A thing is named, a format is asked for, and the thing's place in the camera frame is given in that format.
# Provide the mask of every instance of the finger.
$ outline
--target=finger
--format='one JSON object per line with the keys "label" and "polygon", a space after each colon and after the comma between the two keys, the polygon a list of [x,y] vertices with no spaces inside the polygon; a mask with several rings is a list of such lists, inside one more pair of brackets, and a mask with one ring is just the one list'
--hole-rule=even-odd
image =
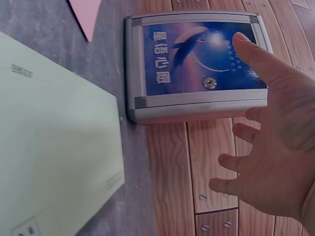
{"label": "finger", "polygon": [[263,110],[264,110],[264,107],[249,108],[245,113],[245,117],[246,119],[254,120],[261,123]]}
{"label": "finger", "polygon": [[243,139],[250,144],[254,144],[254,140],[256,135],[259,133],[259,129],[255,129],[242,123],[236,123],[233,125],[233,133],[240,139]]}
{"label": "finger", "polygon": [[245,171],[249,164],[248,156],[232,156],[230,154],[221,154],[218,161],[221,166],[238,173]]}
{"label": "finger", "polygon": [[237,179],[212,178],[209,180],[209,188],[216,192],[227,193],[228,195],[238,195]]}
{"label": "finger", "polygon": [[301,74],[275,55],[250,42],[240,32],[234,34],[233,46],[239,58],[249,65],[268,86],[276,80],[284,80],[286,75]]}

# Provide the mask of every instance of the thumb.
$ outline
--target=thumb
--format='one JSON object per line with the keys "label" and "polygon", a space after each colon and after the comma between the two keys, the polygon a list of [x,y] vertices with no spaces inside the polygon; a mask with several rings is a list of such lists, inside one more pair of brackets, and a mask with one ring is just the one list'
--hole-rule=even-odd
{"label": "thumb", "polygon": [[234,34],[233,46],[239,58],[249,65],[268,86],[275,80],[285,80],[287,75],[292,76],[293,73],[301,75],[300,71],[252,43],[240,32]]}

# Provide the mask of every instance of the pale green paper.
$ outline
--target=pale green paper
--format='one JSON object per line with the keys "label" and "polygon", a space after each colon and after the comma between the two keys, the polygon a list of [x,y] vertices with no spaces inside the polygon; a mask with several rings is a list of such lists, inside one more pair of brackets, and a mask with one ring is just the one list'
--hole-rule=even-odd
{"label": "pale green paper", "polygon": [[72,236],[124,181],[116,98],[0,33],[1,236]]}

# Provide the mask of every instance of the metal box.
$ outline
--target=metal box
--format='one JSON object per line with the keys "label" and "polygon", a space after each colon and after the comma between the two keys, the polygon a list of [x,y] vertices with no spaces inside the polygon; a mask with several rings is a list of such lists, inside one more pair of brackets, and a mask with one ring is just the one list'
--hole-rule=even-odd
{"label": "metal box", "polygon": [[266,106],[267,86],[234,51],[236,32],[272,52],[256,14],[175,11],[128,17],[129,117],[153,124],[237,117]]}

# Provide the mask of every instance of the wooden plank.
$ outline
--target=wooden plank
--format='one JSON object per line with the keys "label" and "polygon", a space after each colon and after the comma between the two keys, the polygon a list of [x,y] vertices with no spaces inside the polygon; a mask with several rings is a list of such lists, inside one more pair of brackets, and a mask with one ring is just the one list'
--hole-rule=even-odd
{"label": "wooden plank", "polygon": [[306,9],[310,9],[310,6],[308,5],[306,0],[291,0],[291,3],[293,5],[297,5],[297,6],[304,7]]}
{"label": "wooden plank", "polygon": [[305,9],[300,6],[293,6],[294,10],[300,19],[302,27],[304,29],[305,35],[309,41],[310,48],[312,50],[313,56],[315,55],[315,17],[312,11]]}
{"label": "wooden plank", "polygon": [[173,9],[174,10],[202,10],[209,9],[208,1],[201,0],[183,0],[182,2],[178,2],[177,0],[172,0]]}
{"label": "wooden plank", "polygon": [[185,123],[147,126],[156,236],[193,236],[194,214]]}
{"label": "wooden plank", "polygon": [[[250,2],[250,1],[244,1],[244,6],[247,8],[247,11],[250,12],[258,12],[260,9],[257,10],[257,2]],[[244,11],[243,4],[241,1],[221,1],[221,0],[211,0],[210,6],[213,10],[237,10],[237,11]],[[268,25],[269,31],[272,33],[272,39],[274,42],[274,45],[280,44],[280,47],[277,47],[278,54],[282,51],[286,52],[287,58],[284,57],[284,60],[287,59],[288,63],[291,63],[288,51],[286,49],[284,38],[281,34],[279,25],[274,22],[277,22],[275,15],[273,14],[273,11],[271,10],[272,14],[268,12],[267,9],[262,7],[262,13],[265,17],[268,16],[268,21],[271,21],[272,25]],[[241,122],[245,123],[247,125],[259,128],[259,123],[255,121],[249,121],[245,118],[234,118],[234,123]],[[236,154],[237,155],[247,155],[250,153],[252,146],[235,137],[235,147],[236,147]],[[264,214],[258,210],[256,210],[254,207],[240,201],[239,202],[239,235],[240,236],[272,236],[274,232],[274,216]]]}
{"label": "wooden plank", "polygon": [[[244,123],[254,128],[260,124],[246,118],[234,118],[234,123]],[[235,137],[236,155],[248,155],[252,145]],[[265,214],[254,207],[239,201],[239,236],[273,236],[275,217]]]}
{"label": "wooden plank", "polygon": [[269,2],[279,21],[293,66],[315,78],[315,61],[292,4],[288,0]]}
{"label": "wooden plank", "polygon": [[170,0],[139,0],[139,14],[171,11]]}
{"label": "wooden plank", "polygon": [[275,217],[239,202],[239,236],[273,236]]}
{"label": "wooden plank", "polygon": [[302,236],[310,236],[309,232],[305,228],[302,230]]}
{"label": "wooden plank", "polygon": [[[237,207],[237,198],[224,196],[208,187],[211,178],[236,178],[236,173],[218,164],[221,153],[235,154],[230,118],[188,123],[195,212]],[[201,200],[200,195],[207,197]]]}
{"label": "wooden plank", "polygon": [[[202,226],[209,230],[202,231]],[[197,236],[237,236],[237,209],[196,215],[196,232]]]}
{"label": "wooden plank", "polygon": [[274,236],[300,236],[302,225],[295,219],[288,217],[276,217]]}
{"label": "wooden plank", "polygon": [[266,29],[273,47],[274,54],[281,60],[291,64],[290,55],[286,47],[284,36],[281,32],[276,15],[268,0],[251,0],[250,4],[246,4],[248,0],[243,0],[245,10],[255,12],[262,16],[266,25]]}
{"label": "wooden plank", "polygon": [[242,0],[209,0],[209,3],[217,11],[244,11]]}

